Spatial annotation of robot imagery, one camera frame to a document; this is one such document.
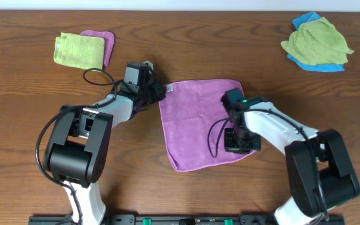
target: blue cloth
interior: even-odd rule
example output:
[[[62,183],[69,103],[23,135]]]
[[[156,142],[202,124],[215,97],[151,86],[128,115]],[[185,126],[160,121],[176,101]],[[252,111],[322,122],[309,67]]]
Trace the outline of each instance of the blue cloth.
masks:
[[[312,65],[307,65],[307,64],[301,63],[300,61],[298,61],[298,59],[294,58],[294,56],[292,56],[291,54],[288,54],[287,58],[296,62],[296,64],[300,68],[303,68],[306,71],[329,72],[329,73],[344,71],[344,65],[342,65],[342,64],[321,64],[321,65],[312,66]]]
[[[299,29],[300,25],[306,22],[311,22],[320,19],[321,17],[316,14],[316,12],[309,12],[305,15],[302,15],[298,18],[295,18],[292,20],[292,23],[294,24],[294,27],[296,30]]]
[[[296,19],[292,20],[292,23],[294,24],[294,27],[296,30],[299,29],[300,25],[303,23],[311,22],[320,19],[321,17],[316,14],[316,12],[309,12],[307,14],[304,14]],[[293,60],[300,68],[306,71],[313,71],[313,72],[340,72],[344,71],[344,65],[343,64],[322,64],[322,65],[307,65],[304,63],[301,63],[291,54],[287,55],[287,58]]]

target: purple towel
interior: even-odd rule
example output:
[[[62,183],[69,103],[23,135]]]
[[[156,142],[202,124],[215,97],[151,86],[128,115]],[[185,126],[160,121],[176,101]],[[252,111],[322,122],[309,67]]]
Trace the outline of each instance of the purple towel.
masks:
[[[248,155],[224,150],[224,138],[219,142],[217,158],[213,158],[206,142],[209,128],[228,114],[220,102],[225,91],[243,90],[241,84],[229,79],[182,81],[166,85],[166,99],[159,102],[167,155],[176,171],[187,172],[233,163]],[[222,122],[211,132],[211,149]]]
[[[105,40],[105,50],[104,50],[104,66],[109,65],[109,60],[111,60],[111,54],[113,50],[113,45],[115,43],[115,35],[108,31],[93,31],[87,30],[80,33],[82,36],[88,37],[99,37]]]

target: folded yellow cloth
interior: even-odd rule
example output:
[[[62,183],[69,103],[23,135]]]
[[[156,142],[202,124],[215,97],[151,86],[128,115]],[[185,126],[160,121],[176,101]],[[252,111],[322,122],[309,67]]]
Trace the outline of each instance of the folded yellow cloth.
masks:
[[[354,51],[325,17],[300,25],[281,46],[300,62],[308,65],[344,64]]]
[[[55,41],[55,63],[80,69],[103,68],[105,40],[61,33]]]

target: wood grain surface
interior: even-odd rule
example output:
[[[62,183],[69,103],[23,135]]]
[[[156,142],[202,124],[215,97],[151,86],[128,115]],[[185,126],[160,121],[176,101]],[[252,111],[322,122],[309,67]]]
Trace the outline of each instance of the wood grain surface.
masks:
[[[355,50],[346,71],[337,73],[303,71],[287,59],[280,42],[301,14],[0,11],[0,224],[71,212],[63,188],[36,166],[36,138],[61,105],[95,103],[110,90],[84,82],[80,69],[54,63],[60,32],[113,32],[116,43],[106,71],[116,79],[123,78],[126,62],[150,60],[165,83],[238,80],[247,96],[267,96],[307,126],[337,129],[360,180],[360,13],[320,13]],[[100,183],[111,212],[271,212],[290,197],[284,156],[267,142],[261,152],[236,163],[175,172],[158,105],[112,131]],[[333,212],[343,214],[348,224],[360,224],[360,197]]]

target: black cable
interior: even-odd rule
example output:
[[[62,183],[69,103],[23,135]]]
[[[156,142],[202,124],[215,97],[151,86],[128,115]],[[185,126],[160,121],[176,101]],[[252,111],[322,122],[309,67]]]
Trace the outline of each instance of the black cable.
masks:
[[[218,124],[218,123],[220,123],[222,121],[225,121],[225,120],[227,120],[227,118],[220,119],[220,120],[216,121],[214,124],[212,124],[211,128],[209,129],[209,132],[207,133],[207,148],[209,149],[209,153],[211,153],[211,156],[213,158],[216,158],[218,156],[218,151],[216,151],[216,155],[214,156],[213,153],[212,153],[212,150],[211,150],[211,143],[209,142],[209,137],[211,136],[211,132],[212,132],[213,127],[216,124]]]
[[[81,221],[82,221],[82,212],[81,212],[81,208],[80,208],[80,203],[79,203],[79,199],[77,198],[76,196],[76,191],[74,190],[74,188],[70,185],[67,185],[67,184],[64,184],[63,182],[60,182],[60,181],[57,181],[55,180],[53,177],[51,177],[47,172],[46,170],[43,168],[43,165],[41,164],[41,160],[40,160],[40,155],[39,155],[39,149],[40,149],[40,144],[41,144],[41,140],[45,134],[45,132],[47,131],[47,129],[50,127],[50,125],[58,120],[58,119],[61,119],[66,113],[68,112],[71,112],[71,111],[75,111],[75,110],[81,110],[81,109],[84,109],[84,108],[90,108],[90,109],[97,109],[97,108],[100,108],[100,107],[104,107],[108,104],[111,104],[113,101],[115,101],[116,99],[116,96],[118,95],[118,87],[116,86],[116,82],[115,80],[113,79],[113,77],[111,75],[109,75],[107,72],[103,71],[102,69],[98,69],[98,68],[91,68],[91,69],[87,69],[85,70],[85,72],[83,73],[83,78],[84,80],[86,80],[88,83],[90,84],[94,84],[94,85],[100,85],[100,86],[104,86],[104,85],[112,85],[112,84],[97,84],[97,83],[94,83],[94,82],[91,82],[91,81],[88,81],[85,77],[86,73],[88,71],[100,71],[102,73],[104,73],[105,75],[107,75],[111,81],[112,81],[112,84],[114,86],[114,97],[111,98],[110,100],[102,103],[102,104],[95,104],[93,106],[87,106],[87,105],[80,105],[80,106],[73,106],[73,107],[70,107],[70,108],[67,108],[67,109],[64,109],[62,111],[60,111],[58,114],[56,114],[52,119],[50,119],[47,124],[44,126],[44,128],[41,130],[40,132],[40,135],[38,136],[37,138],[37,142],[36,142],[36,162],[37,162],[37,166],[38,168],[40,169],[41,173],[47,178],[49,179],[50,181],[52,181],[53,183],[57,184],[57,185],[60,185],[64,188],[68,188],[70,191],[71,191],[71,195],[73,196],[73,199],[74,199],[74,203],[76,205],[76,208],[77,208],[77,212],[79,214],[79,222],[73,222],[73,221],[70,221],[71,224],[81,224]]]
[[[109,78],[111,79],[112,83],[99,84],[99,83],[95,83],[95,82],[92,82],[92,81],[87,80],[86,74],[87,74],[89,71],[99,71],[99,72],[101,72],[101,73],[104,73],[107,77],[109,77]],[[86,70],[83,72],[83,74],[82,74],[82,78],[83,78],[85,81],[87,81],[88,83],[93,84],[93,85],[98,85],[98,86],[115,85],[115,80],[113,79],[113,77],[112,77],[111,75],[109,75],[107,72],[105,72],[104,70],[98,69],[98,68],[86,69]]]
[[[324,218],[323,213],[320,214],[320,216],[316,217],[314,220],[309,222],[307,225],[318,225],[322,219]]]
[[[239,112],[236,112],[234,114],[232,114],[231,116],[229,116],[226,121],[224,122],[224,124],[222,125],[222,128],[219,132],[219,136],[217,137],[217,141],[216,141],[216,148],[215,148],[215,155],[212,153],[211,151],[211,145],[209,143],[209,136],[211,134],[211,130],[212,128],[219,122],[223,121],[224,119],[220,119],[218,121],[216,121],[210,128],[209,132],[208,132],[208,137],[207,137],[207,143],[208,143],[208,148],[209,148],[209,153],[211,153],[211,156],[213,158],[216,158],[218,156],[218,148],[219,148],[219,141],[220,141],[220,138],[222,136],[222,133],[223,133],[223,130],[224,128],[226,127],[227,123],[234,119],[236,116],[239,116],[240,114],[243,114],[243,113],[247,113],[247,112],[261,112],[261,113],[268,113],[268,114],[273,114],[277,117],[279,117],[280,119],[286,121],[288,124],[290,124],[293,128],[295,128],[302,136],[303,138],[305,139],[306,141],[306,144],[307,144],[307,147],[308,149],[312,149],[312,144],[308,138],[308,136],[306,135],[306,133],[304,132],[303,128],[302,127],[298,127],[296,124],[294,124],[292,121],[290,121],[288,118],[284,117],[283,115],[281,114],[278,114],[276,112],[273,112],[271,111],[270,109],[247,109],[247,110],[243,110],[243,111],[239,111]],[[329,219],[329,214],[328,214],[328,210],[327,210],[327,206],[326,206],[326,202],[324,200],[324,194],[323,194],[323,190],[322,190],[322,187],[321,187],[321,182],[320,182],[320,175],[319,175],[319,172],[315,175],[315,180],[317,181],[317,184],[318,184],[318,192],[319,193],[315,193],[315,194],[318,194],[319,196],[317,197],[318,198],[318,201],[319,201],[319,209],[320,209],[320,212],[322,214],[322,216],[328,221]]]

